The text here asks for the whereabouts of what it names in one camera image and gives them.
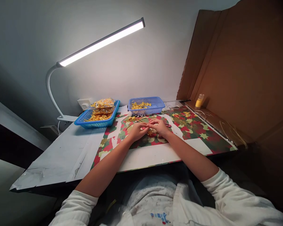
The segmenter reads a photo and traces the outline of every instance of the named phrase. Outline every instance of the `lamp arm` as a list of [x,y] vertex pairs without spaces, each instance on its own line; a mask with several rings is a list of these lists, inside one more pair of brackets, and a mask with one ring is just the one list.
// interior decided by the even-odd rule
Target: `lamp arm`
[[53,102],[54,106],[56,107],[56,109],[57,109],[58,112],[60,113],[61,117],[64,118],[64,115],[63,115],[63,113],[61,112],[61,110],[59,109],[59,107],[58,107],[56,101],[54,100],[53,94],[51,93],[51,89],[50,89],[50,76],[51,76],[51,74],[53,73],[53,71],[54,71],[55,69],[58,69],[58,68],[59,68],[59,67],[58,67],[57,65],[54,65],[54,66],[52,66],[52,67],[48,70],[48,72],[47,72],[47,74],[46,74],[46,88],[47,88],[47,92],[48,92],[48,94],[49,94],[49,96],[50,96],[51,101]]

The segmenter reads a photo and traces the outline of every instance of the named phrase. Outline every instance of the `left hand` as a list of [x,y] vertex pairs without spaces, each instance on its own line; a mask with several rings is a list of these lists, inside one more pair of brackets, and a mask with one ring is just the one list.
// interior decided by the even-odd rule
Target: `left hand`
[[132,142],[134,142],[142,138],[148,131],[149,131],[149,127],[147,126],[147,123],[145,122],[135,123],[132,126],[132,129],[129,135],[127,136],[127,138],[129,138]]

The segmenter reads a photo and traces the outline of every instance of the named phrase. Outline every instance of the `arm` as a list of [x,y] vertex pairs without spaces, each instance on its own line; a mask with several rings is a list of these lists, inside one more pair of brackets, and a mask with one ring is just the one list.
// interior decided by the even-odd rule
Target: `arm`
[[147,133],[146,123],[133,125],[130,134],[102,159],[78,184],[75,190],[62,203],[50,226],[57,225],[88,225],[92,209],[98,197],[107,188],[120,165],[122,164],[131,144]]
[[141,131],[142,127],[147,127],[147,124],[134,124],[130,134],[83,178],[75,190],[99,197],[114,178],[131,144],[148,132],[148,127]]
[[164,121],[154,119],[148,126],[168,140],[176,154],[212,194],[218,214],[237,225],[283,225],[283,213],[269,200],[240,188],[208,158],[170,132]]
[[176,154],[201,182],[211,178],[219,171],[219,168],[207,157],[169,131],[164,121],[152,119],[148,126],[168,140]]

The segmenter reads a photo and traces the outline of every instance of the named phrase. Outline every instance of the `desk lamp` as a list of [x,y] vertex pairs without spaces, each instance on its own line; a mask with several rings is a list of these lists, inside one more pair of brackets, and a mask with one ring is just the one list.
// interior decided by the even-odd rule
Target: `desk lamp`
[[141,19],[117,30],[116,32],[113,32],[109,35],[107,35],[106,37],[103,37],[101,38],[100,40],[86,46],[85,48],[69,55],[68,57],[58,61],[56,63],[56,65],[52,66],[47,74],[46,74],[46,88],[47,88],[47,91],[48,91],[48,94],[50,96],[50,99],[51,101],[53,102],[54,106],[56,107],[57,111],[60,113],[61,116],[58,117],[58,120],[63,120],[63,121],[75,121],[78,117],[75,117],[75,116],[67,116],[67,115],[64,115],[61,110],[59,109],[59,107],[57,106],[57,103],[56,101],[54,100],[53,98],[53,94],[51,93],[51,90],[50,90],[50,76],[51,74],[53,73],[53,71],[57,68],[60,68],[60,67],[65,67],[69,64],[71,64],[72,62],[88,55],[89,53],[92,53],[118,39],[121,39],[141,28],[144,28],[145,27],[145,22],[144,22],[144,18],[142,17]]

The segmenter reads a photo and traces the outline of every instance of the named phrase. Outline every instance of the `hand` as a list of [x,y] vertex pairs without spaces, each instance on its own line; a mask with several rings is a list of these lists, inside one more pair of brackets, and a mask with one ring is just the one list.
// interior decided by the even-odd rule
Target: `hand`
[[132,142],[139,140],[142,138],[147,132],[149,131],[149,127],[147,126],[147,123],[145,122],[139,122],[135,123],[132,126],[132,129],[127,136]]
[[167,135],[171,133],[163,120],[151,119],[148,123],[148,127],[155,129],[159,133],[159,135],[164,138],[167,138]]

